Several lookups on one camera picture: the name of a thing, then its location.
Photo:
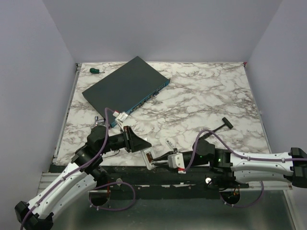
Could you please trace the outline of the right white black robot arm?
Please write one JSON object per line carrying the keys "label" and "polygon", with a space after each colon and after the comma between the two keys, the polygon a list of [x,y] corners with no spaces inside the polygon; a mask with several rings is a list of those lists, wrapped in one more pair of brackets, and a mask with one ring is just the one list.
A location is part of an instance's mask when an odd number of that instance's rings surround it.
{"label": "right white black robot arm", "polygon": [[180,173],[187,166],[208,165],[210,171],[221,174],[221,183],[227,188],[252,181],[281,181],[299,188],[307,186],[307,154],[301,148],[275,154],[244,153],[217,148],[199,139],[192,151],[169,151],[158,158],[150,155],[145,158],[151,166],[166,166]]}

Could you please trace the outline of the white remote control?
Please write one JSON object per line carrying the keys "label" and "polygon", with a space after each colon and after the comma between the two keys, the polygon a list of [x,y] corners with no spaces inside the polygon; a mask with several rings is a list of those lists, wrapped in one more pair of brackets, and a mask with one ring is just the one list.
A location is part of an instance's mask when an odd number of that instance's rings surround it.
{"label": "white remote control", "polygon": [[141,155],[143,157],[143,160],[145,162],[146,168],[148,170],[154,169],[156,166],[153,163],[154,160],[154,150],[152,147],[145,148],[141,150]]}

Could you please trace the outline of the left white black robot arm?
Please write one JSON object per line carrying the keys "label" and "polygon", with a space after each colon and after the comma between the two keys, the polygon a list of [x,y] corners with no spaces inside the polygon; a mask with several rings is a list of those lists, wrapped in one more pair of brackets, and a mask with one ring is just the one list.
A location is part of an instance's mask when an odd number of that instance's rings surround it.
{"label": "left white black robot arm", "polygon": [[102,155],[112,150],[138,152],[150,148],[148,141],[137,136],[130,126],[117,135],[109,136],[108,128],[95,126],[84,146],[79,148],[63,172],[39,195],[15,206],[15,213],[25,230],[49,230],[60,210],[92,189],[114,185],[110,175],[100,169]]}

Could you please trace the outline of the white battery cover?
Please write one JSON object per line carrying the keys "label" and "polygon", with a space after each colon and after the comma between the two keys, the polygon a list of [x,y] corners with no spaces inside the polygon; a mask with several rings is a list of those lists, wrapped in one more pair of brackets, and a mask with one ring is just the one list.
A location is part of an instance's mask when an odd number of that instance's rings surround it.
{"label": "white battery cover", "polygon": [[166,142],[166,144],[168,145],[168,147],[170,149],[174,149],[175,148],[174,144],[169,139],[166,139],[165,142]]}

